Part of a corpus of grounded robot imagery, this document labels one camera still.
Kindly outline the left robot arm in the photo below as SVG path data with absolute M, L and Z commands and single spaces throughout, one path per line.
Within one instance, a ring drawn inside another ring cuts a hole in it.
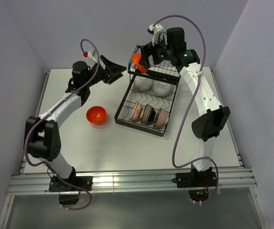
M 54 174 L 53 183 L 62 189 L 73 190 L 78 186 L 75 168 L 61 154 L 59 128 L 86 103 L 91 86 L 99 82 L 112 84 L 126 69 L 103 55 L 93 67 L 84 61 L 75 62 L 63 98 L 47 112 L 26 120 L 24 154 L 27 162 L 32 167 L 44 164 Z

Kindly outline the orange white patterned bowl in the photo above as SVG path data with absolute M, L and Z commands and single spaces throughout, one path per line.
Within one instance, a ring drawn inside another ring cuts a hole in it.
M 139 121 L 142 117 L 142 114 L 143 114 L 143 107 L 139 102 L 136 102 L 130 117 L 130 121 L 133 121 L 133 122 Z

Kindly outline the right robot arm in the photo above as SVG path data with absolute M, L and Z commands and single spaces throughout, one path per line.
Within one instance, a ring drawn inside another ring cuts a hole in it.
M 149 26 L 148 32 L 153 38 L 140 46 L 139 71 L 144 73 L 150 68 L 150 58 L 154 65 L 169 61 L 187 83 L 193 94 L 191 101 L 197 105 L 199 117 L 191 126 L 194 136 L 199 139 L 199 153 L 197 160 L 191 163 L 190 177 L 194 185 L 201 186 L 212 171 L 214 143 L 228 120 L 230 109 L 213 93 L 196 51 L 187 49 L 183 28 L 165 30 L 158 24 Z

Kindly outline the black white patterned bowl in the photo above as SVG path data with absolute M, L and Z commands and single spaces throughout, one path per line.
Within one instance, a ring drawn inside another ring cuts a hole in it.
M 167 112 L 163 108 L 160 108 L 157 113 L 157 120 L 153 127 L 155 129 L 161 129 L 167 123 L 167 121 L 168 121 Z

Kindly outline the brown beige bowl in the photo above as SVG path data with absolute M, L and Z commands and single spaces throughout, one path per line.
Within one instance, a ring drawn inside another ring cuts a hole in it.
M 156 118 L 156 112 L 154 108 L 150 104 L 147 104 L 142 113 L 141 124 L 151 125 L 154 123 L 155 118 Z

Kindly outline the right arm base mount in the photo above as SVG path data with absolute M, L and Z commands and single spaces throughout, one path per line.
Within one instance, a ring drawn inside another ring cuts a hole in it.
M 178 188 L 192 188 L 192 187 L 214 187 L 217 183 L 216 173 L 190 171 L 187 173 L 176 173 L 172 182 L 177 185 Z

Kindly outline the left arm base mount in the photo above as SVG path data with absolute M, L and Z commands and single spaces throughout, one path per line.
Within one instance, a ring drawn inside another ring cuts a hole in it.
M 62 207 L 71 207 L 78 203 L 81 192 L 91 191 L 92 182 L 92 176 L 77 176 L 73 184 L 68 185 L 56 176 L 52 176 L 48 191 L 59 193 L 59 203 Z

